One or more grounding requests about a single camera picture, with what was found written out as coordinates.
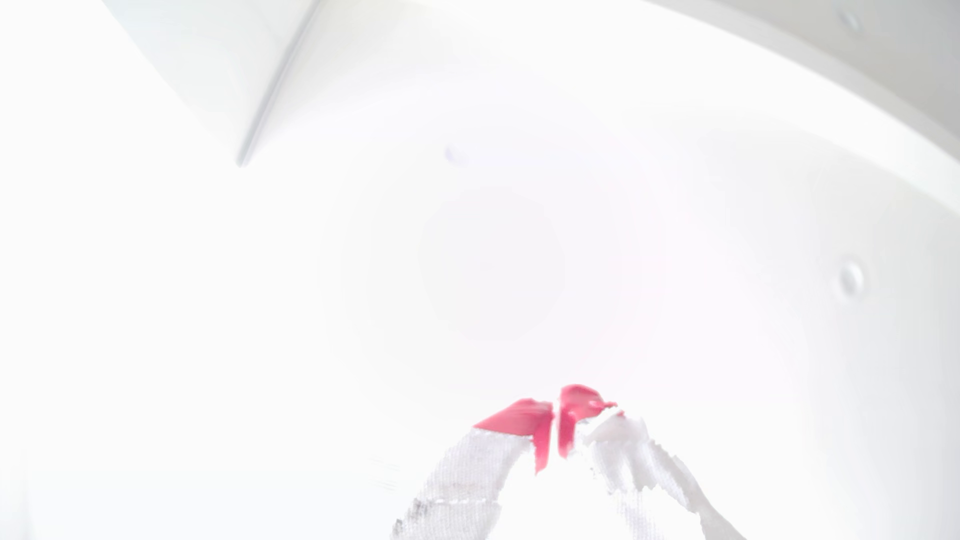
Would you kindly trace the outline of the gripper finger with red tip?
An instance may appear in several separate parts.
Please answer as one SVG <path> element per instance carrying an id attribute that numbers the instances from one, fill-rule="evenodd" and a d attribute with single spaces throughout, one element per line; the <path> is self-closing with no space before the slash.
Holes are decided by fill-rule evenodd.
<path id="1" fill-rule="evenodd" d="M 559 454 L 590 472 L 632 539 L 744 538 L 642 418 L 581 384 L 562 387 L 558 405 Z"/>
<path id="2" fill-rule="evenodd" d="M 489 539 L 510 476 L 525 460 L 546 468 L 553 403 L 519 399 L 474 425 L 426 475 L 390 539 Z"/>

